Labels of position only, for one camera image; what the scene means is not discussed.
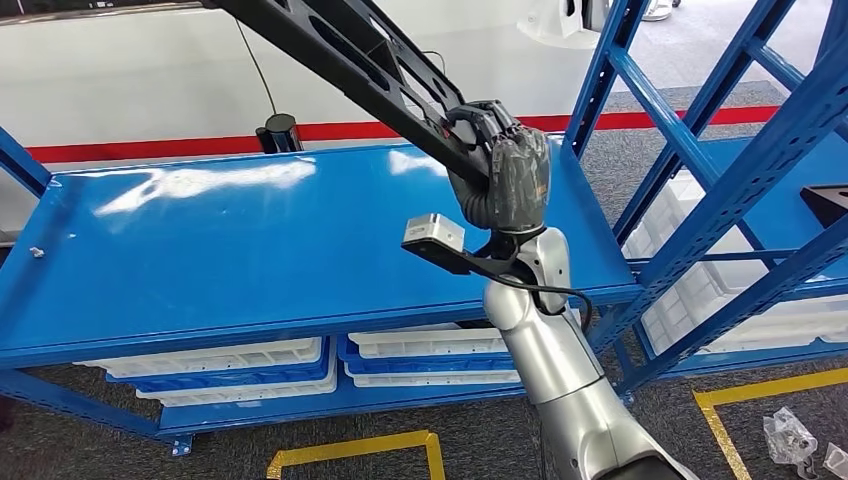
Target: gray carpet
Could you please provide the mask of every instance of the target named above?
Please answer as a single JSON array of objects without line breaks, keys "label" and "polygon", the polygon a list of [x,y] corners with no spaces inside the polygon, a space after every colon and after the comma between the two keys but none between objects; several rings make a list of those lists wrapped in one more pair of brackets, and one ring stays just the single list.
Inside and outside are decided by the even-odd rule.
[{"label": "gray carpet", "polygon": [[[663,94],[685,108],[694,89]],[[776,104],[782,95],[767,82],[742,84],[728,105]],[[614,94],[607,111],[633,111],[629,94]],[[704,138],[752,135],[758,126],[711,127]],[[655,130],[597,132],[583,162],[607,218],[612,222],[626,205],[664,142]],[[635,416],[672,453],[704,480],[733,478],[691,391],[848,366],[838,358],[726,375],[679,379],[640,390]],[[90,393],[111,404],[153,416],[155,403],[135,399],[129,388],[106,384],[96,369],[58,366],[32,373]],[[754,479],[793,478],[791,469],[770,463],[762,436],[762,416],[789,406],[822,444],[848,447],[848,387],[837,386],[719,408],[740,455]],[[15,409],[15,424],[0,434],[0,479],[254,479],[278,449],[320,445],[375,435],[429,429],[439,435],[447,477],[553,479],[550,462],[539,453],[539,425],[524,399],[294,422],[200,435],[194,451],[171,458],[167,449],[144,440],[54,415],[27,405]],[[423,448],[346,460],[308,464],[285,470],[285,478],[372,480],[427,478]]]}]

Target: cable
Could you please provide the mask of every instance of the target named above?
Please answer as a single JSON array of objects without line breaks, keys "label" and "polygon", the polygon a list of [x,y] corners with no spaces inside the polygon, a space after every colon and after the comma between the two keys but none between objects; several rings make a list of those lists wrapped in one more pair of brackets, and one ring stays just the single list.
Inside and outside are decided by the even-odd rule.
[{"label": "cable", "polygon": [[583,333],[586,333],[589,330],[589,323],[592,320],[592,300],[580,290],[574,290],[571,288],[563,288],[563,287],[549,287],[546,285],[532,285],[529,283],[521,283],[516,282],[514,280],[510,280],[508,278],[504,278],[500,275],[486,275],[492,281],[498,282],[500,284],[506,285],[508,287],[518,288],[521,290],[527,290],[528,292],[539,292],[539,293],[558,293],[560,295],[574,295],[575,297],[583,300],[583,306],[585,308],[584,312],[581,312],[581,316],[583,317],[580,322],[580,330]]},{"label": "cable", "polygon": [[259,62],[256,61],[256,56],[253,55],[253,50],[251,50],[250,45],[247,43],[247,37],[244,36],[244,30],[241,28],[241,22],[236,20],[236,26],[239,29],[239,33],[241,34],[241,39],[244,40],[244,46],[247,47],[247,53],[250,54],[250,59],[253,60],[253,65],[256,67],[256,71],[259,73],[259,79],[262,80],[262,85],[265,87],[265,93],[268,95],[268,101],[271,103],[271,111],[274,112],[274,115],[277,114],[277,106],[274,105],[274,97],[271,95],[271,89],[268,88],[268,82],[265,81],[265,74],[262,73],[262,69],[259,68]]},{"label": "cable", "polygon": [[421,53],[432,53],[433,55],[436,55],[437,57],[439,57],[439,60],[442,61],[442,73],[447,75],[448,72],[447,72],[447,68],[445,68],[445,57],[443,57],[441,53],[439,53],[435,50],[424,50]]}]

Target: blue shelf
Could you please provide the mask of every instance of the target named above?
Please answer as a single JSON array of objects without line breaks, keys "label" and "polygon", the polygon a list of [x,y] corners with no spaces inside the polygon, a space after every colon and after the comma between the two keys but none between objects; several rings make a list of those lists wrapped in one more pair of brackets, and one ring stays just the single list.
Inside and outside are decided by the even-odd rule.
[{"label": "blue shelf", "polygon": [[[574,286],[635,298],[576,162],[551,192]],[[57,174],[0,270],[0,368],[481,318],[482,278],[400,248],[433,211],[462,218],[410,145]],[[486,240],[468,227],[469,249]]]},{"label": "blue shelf", "polygon": [[524,395],[515,384],[357,388],[338,368],[338,387],[326,395],[163,408],[159,436]]},{"label": "blue shelf", "polygon": [[[750,138],[734,138],[701,144],[711,163],[724,173],[750,141]],[[824,231],[801,200],[801,187],[848,183],[846,158],[848,143],[836,134],[828,135],[751,208],[745,215],[745,222],[763,248],[800,248]],[[841,280],[838,283],[843,288],[831,288],[830,294],[848,293],[848,258],[830,266],[821,277],[831,283]]]}]

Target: black bracket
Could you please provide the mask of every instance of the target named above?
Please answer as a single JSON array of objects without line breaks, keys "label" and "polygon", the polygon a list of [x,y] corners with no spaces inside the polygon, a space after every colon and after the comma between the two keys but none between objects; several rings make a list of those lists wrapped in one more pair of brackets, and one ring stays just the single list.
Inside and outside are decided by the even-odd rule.
[{"label": "black bracket", "polygon": [[848,212],[848,185],[804,187],[801,198],[824,228],[833,225]]}]

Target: white plastic crate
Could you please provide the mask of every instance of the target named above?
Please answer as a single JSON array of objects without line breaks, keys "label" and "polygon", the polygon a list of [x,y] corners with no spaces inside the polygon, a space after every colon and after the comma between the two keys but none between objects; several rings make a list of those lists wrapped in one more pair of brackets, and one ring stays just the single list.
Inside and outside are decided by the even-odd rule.
[{"label": "white plastic crate", "polygon": [[345,373],[357,387],[425,387],[432,385],[481,385],[491,383],[519,383],[515,370],[410,372],[354,375],[345,365]]},{"label": "white plastic crate", "polygon": [[338,380],[336,345],[330,345],[327,376],[321,380],[307,382],[266,383],[238,385],[233,387],[192,388],[166,392],[142,392],[136,390],[138,398],[159,400],[165,407],[184,407],[210,403],[249,402],[268,398],[321,395],[336,391]]},{"label": "white plastic crate", "polygon": [[[703,196],[697,181],[682,170],[628,237],[622,248],[625,256],[656,254]],[[709,253],[752,250],[742,232],[733,227]],[[654,352],[665,351],[767,272],[759,260],[696,263],[642,317]],[[727,332],[701,353],[801,346],[817,337],[848,341],[848,296],[778,304]]]},{"label": "white plastic crate", "polygon": [[463,329],[453,323],[348,334],[362,358],[506,352],[497,328]]},{"label": "white plastic crate", "polygon": [[321,356],[321,341],[321,337],[300,338],[233,347],[107,358],[77,362],[77,365],[104,368],[115,378],[294,365],[317,361]]}]

